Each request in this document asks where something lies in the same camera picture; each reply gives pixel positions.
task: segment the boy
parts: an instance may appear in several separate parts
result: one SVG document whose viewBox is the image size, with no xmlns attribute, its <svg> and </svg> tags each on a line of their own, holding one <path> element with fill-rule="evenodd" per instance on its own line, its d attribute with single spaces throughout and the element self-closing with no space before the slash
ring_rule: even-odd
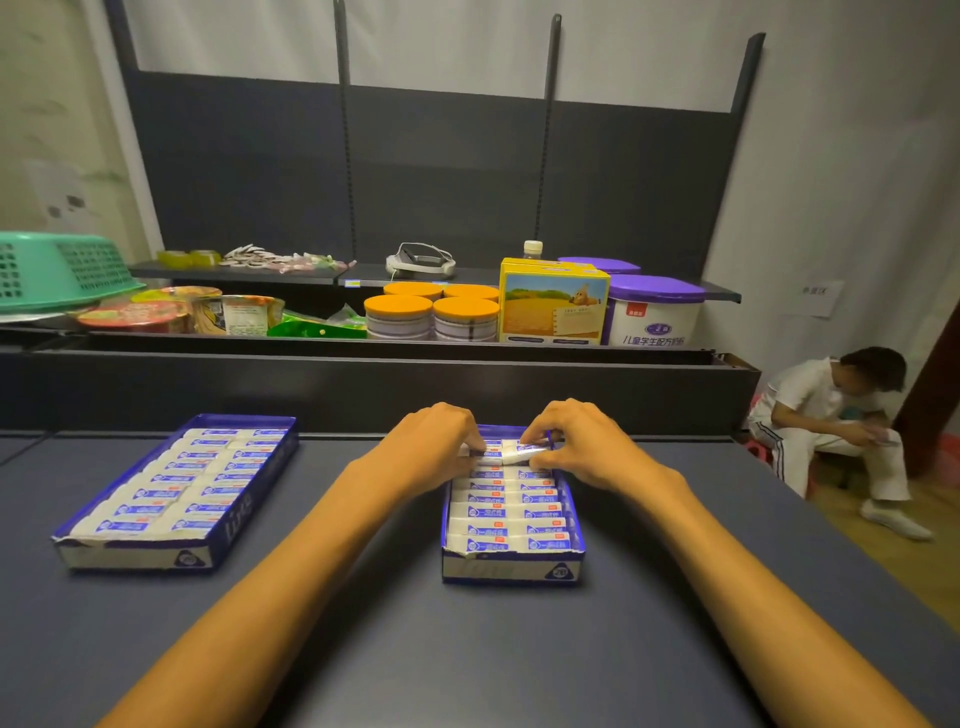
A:
<svg viewBox="0 0 960 728">
<path fill-rule="evenodd" d="M 778 477 L 801 497 L 814 450 L 862 456 L 870 476 L 870 498 L 860 515 L 901 536 L 926 541 L 933 534 L 897 507 L 909 500 L 900 435 L 874 395 L 900 391 L 906 361 L 892 349 L 869 347 L 840 359 L 811 359 L 767 384 L 748 418 L 754 437 L 774 454 Z M 842 421 L 854 406 L 862 422 Z"/>
</svg>

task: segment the plastic bottle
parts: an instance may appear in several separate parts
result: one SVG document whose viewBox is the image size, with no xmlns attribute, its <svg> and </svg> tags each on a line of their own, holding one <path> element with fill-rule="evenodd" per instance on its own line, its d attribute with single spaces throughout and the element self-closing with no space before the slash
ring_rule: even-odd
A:
<svg viewBox="0 0 960 728">
<path fill-rule="evenodd" d="M 539 240 L 524 240 L 523 241 L 523 257 L 528 257 L 533 260 L 540 260 L 540 256 L 543 255 L 543 243 Z"/>
</svg>

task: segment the black hair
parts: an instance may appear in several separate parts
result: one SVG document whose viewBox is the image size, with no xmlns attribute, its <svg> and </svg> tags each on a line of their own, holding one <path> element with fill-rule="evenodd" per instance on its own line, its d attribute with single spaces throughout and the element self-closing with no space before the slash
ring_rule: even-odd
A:
<svg viewBox="0 0 960 728">
<path fill-rule="evenodd" d="M 881 392 L 901 392 L 906 378 L 906 359 L 886 347 L 867 347 L 840 357 L 840 363 L 854 367 Z"/>
</svg>

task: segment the white shirt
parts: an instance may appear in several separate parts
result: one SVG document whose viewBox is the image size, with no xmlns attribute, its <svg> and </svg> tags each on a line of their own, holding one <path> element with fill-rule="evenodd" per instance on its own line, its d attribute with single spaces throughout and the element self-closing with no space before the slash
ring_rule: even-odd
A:
<svg viewBox="0 0 960 728">
<path fill-rule="evenodd" d="M 750 411 L 750 422 L 770 423 L 774 405 L 781 402 L 805 417 L 836 420 L 848 406 L 863 412 L 876 412 L 882 407 L 873 397 L 846 397 L 833 383 L 833 370 L 826 359 L 810 359 L 790 367 L 771 379 Z"/>
</svg>

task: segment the blue cardboard box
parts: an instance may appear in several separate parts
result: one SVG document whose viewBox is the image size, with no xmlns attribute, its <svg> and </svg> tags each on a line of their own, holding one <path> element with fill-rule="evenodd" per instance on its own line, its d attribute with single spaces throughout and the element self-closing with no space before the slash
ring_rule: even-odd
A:
<svg viewBox="0 0 960 728">
<path fill-rule="evenodd" d="M 518 439 L 524 427 L 511 425 L 479 425 L 487 440 Z M 444 499 L 444 522 L 441 530 L 443 580 L 461 584 L 576 584 L 580 579 L 587 548 L 580 530 L 580 520 L 573 505 L 569 484 L 562 471 L 553 471 L 560 503 L 570 534 L 570 550 L 528 553 L 517 551 L 485 551 L 462 553 L 447 547 L 452 484 L 447 483 Z"/>
<path fill-rule="evenodd" d="M 90 515 L 100 503 L 132 477 L 141 473 L 191 428 L 287 429 L 266 462 L 257 471 L 241 496 L 205 537 L 177 540 L 116 539 L 112 541 L 79 541 L 70 531 L 81 519 Z M 252 514 L 273 488 L 287 461 L 299 445 L 297 419 L 257 415 L 197 415 L 190 422 L 157 445 L 125 473 L 110 483 L 92 501 L 78 511 L 54 533 L 54 546 L 60 559 L 70 569 L 100 570 L 212 570 L 224 560 L 230 546 Z"/>
</svg>

